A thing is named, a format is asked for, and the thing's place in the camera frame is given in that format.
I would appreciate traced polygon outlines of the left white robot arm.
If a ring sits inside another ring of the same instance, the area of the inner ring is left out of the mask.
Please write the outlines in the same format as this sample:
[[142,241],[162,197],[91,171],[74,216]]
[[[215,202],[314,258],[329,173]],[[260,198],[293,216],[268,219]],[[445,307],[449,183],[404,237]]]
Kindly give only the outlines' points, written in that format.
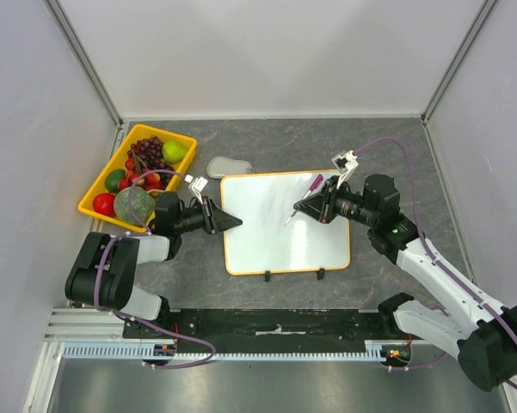
[[185,206],[177,194],[167,192],[158,197],[152,223],[151,234],[145,236],[89,233],[66,279],[65,296],[75,304],[142,318],[142,329],[153,338],[162,338],[172,325],[169,302],[135,286],[137,266],[173,259],[187,232],[215,235],[243,221],[206,196]]

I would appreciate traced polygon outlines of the orange framed whiteboard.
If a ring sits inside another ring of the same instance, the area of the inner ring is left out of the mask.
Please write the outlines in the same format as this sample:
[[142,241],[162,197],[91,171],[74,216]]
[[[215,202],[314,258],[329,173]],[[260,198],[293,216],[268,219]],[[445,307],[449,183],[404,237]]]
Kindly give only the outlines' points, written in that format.
[[292,206],[314,179],[334,170],[226,176],[221,208],[243,223],[224,232],[225,267],[234,276],[345,269],[351,262],[350,224],[323,225]]

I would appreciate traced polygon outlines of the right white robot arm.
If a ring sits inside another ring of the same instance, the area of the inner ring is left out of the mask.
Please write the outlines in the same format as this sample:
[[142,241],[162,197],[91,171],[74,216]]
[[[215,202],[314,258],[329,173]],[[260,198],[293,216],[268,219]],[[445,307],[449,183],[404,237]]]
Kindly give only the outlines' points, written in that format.
[[406,293],[379,305],[379,333],[418,336],[455,359],[479,389],[517,375],[517,306],[506,307],[462,275],[400,210],[393,178],[373,174],[361,193],[331,177],[294,210],[327,225],[337,217],[367,226],[373,248],[418,280],[443,306],[430,310]]

